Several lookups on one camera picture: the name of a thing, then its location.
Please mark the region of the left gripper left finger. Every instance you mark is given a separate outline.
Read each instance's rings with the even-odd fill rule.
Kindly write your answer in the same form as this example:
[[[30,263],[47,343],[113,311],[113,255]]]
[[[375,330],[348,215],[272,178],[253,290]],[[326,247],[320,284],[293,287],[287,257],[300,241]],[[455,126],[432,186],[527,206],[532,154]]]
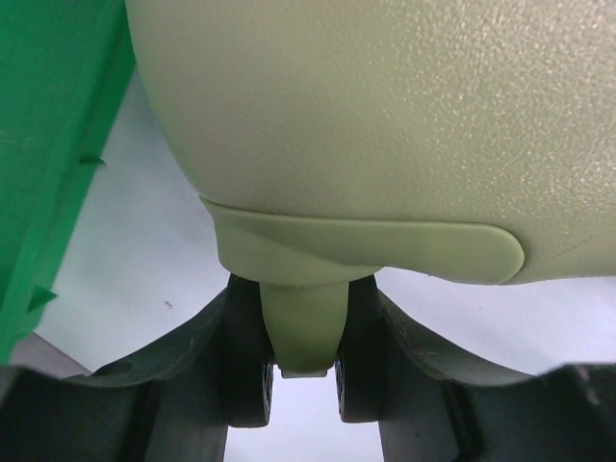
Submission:
[[[4,461],[220,461],[224,295],[157,341],[91,375],[1,370]]]

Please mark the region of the olive green hard-shell suitcase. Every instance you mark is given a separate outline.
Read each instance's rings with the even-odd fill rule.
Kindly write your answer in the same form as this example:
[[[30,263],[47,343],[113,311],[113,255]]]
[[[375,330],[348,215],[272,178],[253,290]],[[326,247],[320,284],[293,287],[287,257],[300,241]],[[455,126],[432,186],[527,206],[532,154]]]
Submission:
[[[376,421],[374,275],[511,285],[615,272],[611,1],[130,1],[138,71],[238,277],[225,410],[337,373]]]

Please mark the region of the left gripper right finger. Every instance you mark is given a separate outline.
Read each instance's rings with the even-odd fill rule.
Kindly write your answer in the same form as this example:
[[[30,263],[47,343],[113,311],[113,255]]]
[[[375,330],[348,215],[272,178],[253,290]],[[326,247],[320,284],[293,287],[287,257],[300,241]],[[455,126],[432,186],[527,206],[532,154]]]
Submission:
[[[372,300],[385,332],[385,460],[614,460],[614,365],[518,372],[446,340],[380,291]]]

